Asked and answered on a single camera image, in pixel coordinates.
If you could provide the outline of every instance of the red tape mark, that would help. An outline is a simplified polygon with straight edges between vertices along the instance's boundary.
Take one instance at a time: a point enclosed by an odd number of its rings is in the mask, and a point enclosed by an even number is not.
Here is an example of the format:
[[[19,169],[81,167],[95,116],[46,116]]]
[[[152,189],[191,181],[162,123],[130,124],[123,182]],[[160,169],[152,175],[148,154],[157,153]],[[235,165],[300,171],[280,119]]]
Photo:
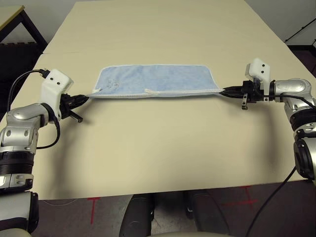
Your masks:
[[[222,203],[221,205],[222,206],[246,205],[246,204],[253,204],[257,201],[258,201],[258,199],[246,200],[246,201],[232,201],[232,202]]]
[[[87,200],[92,200],[92,211],[91,211],[91,221],[90,224],[93,224],[93,216],[94,216],[94,206],[95,206],[95,201],[99,200],[100,197],[89,197]]]
[[[241,189],[245,189],[246,195],[247,195],[247,200],[246,201],[232,201],[232,202],[227,202],[227,203],[222,203],[222,206],[235,206],[235,205],[246,205],[248,204],[250,206],[250,209],[253,210],[253,203],[257,202],[258,199],[251,199],[250,193],[248,188],[250,188],[251,185],[248,186],[241,186]]]

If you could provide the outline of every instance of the black cable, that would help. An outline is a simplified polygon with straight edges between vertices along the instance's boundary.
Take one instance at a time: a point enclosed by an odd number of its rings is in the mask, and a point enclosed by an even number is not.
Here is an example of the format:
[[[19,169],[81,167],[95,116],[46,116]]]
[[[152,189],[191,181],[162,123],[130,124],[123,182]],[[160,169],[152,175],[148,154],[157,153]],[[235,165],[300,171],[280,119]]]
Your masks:
[[[14,89],[15,89],[17,83],[20,82],[24,77],[26,77],[27,75],[29,75],[31,73],[41,73],[42,77],[46,78],[47,75],[50,73],[50,71],[49,70],[44,70],[44,69],[31,70],[31,71],[23,73],[17,79],[15,79],[15,81],[13,82],[13,84],[12,84],[12,86],[10,88],[10,91],[9,91],[8,104],[7,104],[7,108],[6,108],[7,112],[9,112],[11,110],[13,92],[14,92]],[[56,129],[57,129],[57,137],[56,137],[55,141],[52,144],[48,145],[48,146],[37,147],[37,149],[49,148],[49,147],[54,146],[58,142],[59,137],[60,137],[60,125],[59,125],[59,122],[58,122],[58,119],[56,118],[56,116],[53,117],[53,121],[54,121],[54,124],[55,124]]]
[[[308,104],[310,107],[312,107],[314,110],[316,110],[316,106],[313,105],[311,102],[307,101],[304,97],[301,97],[301,96],[296,96],[296,95],[263,95],[261,94],[258,89],[255,87],[255,92],[262,96],[262,97],[268,97],[268,98],[282,98],[282,97],[287,97],[287,98],[294,98],[294,99],[298,99],[298,100],[301,100],[303,101],[304,103]]]
[[[31,71],[28,71],[28,72],[25,72],[23,73],[22,75],[20,75],[17,79],[15,79],[15,81],[13,82],[11,88],[10,88],[10,91],[9,91],[9,96],[8,96],[8,104],[7,104],[7,107],[6,107],[6,111],[9,112],[11,110],[11,104],[12,104],[12,97],[13,97],[13,92],[14,92],[14,89],[17,85],[17,83],[19,81],[21,81],[25,76],[27,76],[28,74],[31,74],[31,73],[41,73],[42,72],[42,69],[39,69],[39,70],[31,70]]]
[[[283,181],[283,183],[280,184],[280,186],[277,187],[277,189],[268,197],[268,199],[264,202],[264,204],[261,206],[261,208],[259,209],[259,211],[257,212],[257,214],[255,215],[255,217],[253,218],[247,233],[245,237],[248,237],[250,234],[250,231],[253,227],[253,225],[255,224],[256,220],[258,219],[260,213],[263,211],[263,209],[266,207],[266,205],[269,203],[269,201],[271,201],[271,199],[273,198],[273,196],[286,184],[286,182],[291,178],[291,176],[294,174],[296,168],[294,167],[291,171],[291,173],[287,176],[287,178]]]
[[[302,30],[304,30],[307,26],[309,26],[311,23],[313,23],[314,21],[316,21],[316,18],[315,19],[313,19],[313,20],[311,20],[308,24],[306,24],[305,26],[303,26],[299,31],[297,31],[295,34],[293,34],[290,38],[288,38],[288,39],[286,39],[285,41],[284,41],[284,43],[285,42],[287,42],[287,41],[289,41],[291,38],[293,38],[295,35],[297,35],[298,33],[300,33]]]
[[[57,137],[56,137],[55,141],[52,144],[48,145],[48,146],[36,147],[36,149],[46,149],[46,148],[54,146],[58,142],[59,137],[60,137],[60,126],[59,126],[59,122],[58,122],[58,119],[57,119],[56,116],[54,116],[53,121],[54,121],[54,124],[55,124],[56,129],[57,129]]]

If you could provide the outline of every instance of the white wall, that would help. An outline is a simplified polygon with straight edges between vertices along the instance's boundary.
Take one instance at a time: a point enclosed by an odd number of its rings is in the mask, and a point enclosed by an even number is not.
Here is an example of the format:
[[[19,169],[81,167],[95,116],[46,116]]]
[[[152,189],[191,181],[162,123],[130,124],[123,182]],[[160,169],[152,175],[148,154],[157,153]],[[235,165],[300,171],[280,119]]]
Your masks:
[[[316,17],[316,0],[245,0],[265,23],[285,41]],[[316,22],[290,39],[288,45],[311,45]]]
[[[0,0],[0,6],[24,5],[25,11],[49,42],[76,0]],[[281,40],[285,40],[316,17],[316,0],[246,0]],[[311,44],[316,39],[316,22],[288,44]],[[28,42],[32,37],[18,26],[3,42]]]
[[[0,6],[24,5],[25,12],[46,41],[49,42],[76,1],[80,0],[0,0]],[[2,43],[28,41],[34,40],[20,24]]]

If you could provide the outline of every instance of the floor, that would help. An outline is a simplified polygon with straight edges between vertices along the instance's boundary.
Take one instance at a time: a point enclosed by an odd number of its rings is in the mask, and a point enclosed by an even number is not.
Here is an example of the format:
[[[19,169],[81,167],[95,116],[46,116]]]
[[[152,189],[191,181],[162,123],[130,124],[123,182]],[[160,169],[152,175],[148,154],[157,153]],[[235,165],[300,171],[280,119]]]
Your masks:
[[[305,50],[294,50],[293,53],[316,77],[316,57]],[[34,44],[0,44],[0,55],[1,118],[10,85],[18,75],[33,68],[40,52]],[[243,237],[256,211],[277,186],[255,185],[210,189],[208,192],[225,215],[231,235]],[[287,183],[261,214],[250,236],[316,236],[315,191],[308,181]],[[131,195],[40,201],[39,226],[32,236],[116,237],[130,198]],[[152,234],[196,231],[194,221],[185,215],[181,192],[159,193],[156,199]]]

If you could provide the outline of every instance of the black chair leg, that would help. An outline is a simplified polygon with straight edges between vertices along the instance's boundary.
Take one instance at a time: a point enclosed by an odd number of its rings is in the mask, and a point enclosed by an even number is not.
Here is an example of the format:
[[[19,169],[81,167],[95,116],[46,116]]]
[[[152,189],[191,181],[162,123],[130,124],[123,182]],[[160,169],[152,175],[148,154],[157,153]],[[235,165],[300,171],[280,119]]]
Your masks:
[[[146,237],[151,235],[154,219],[154,199],[152,194],[135,194],[129,201],[119,237]]]
[[[184,192],[186,214],[194,218],[197,231],[229,235],[229,227],[219,206],[206,190]]]

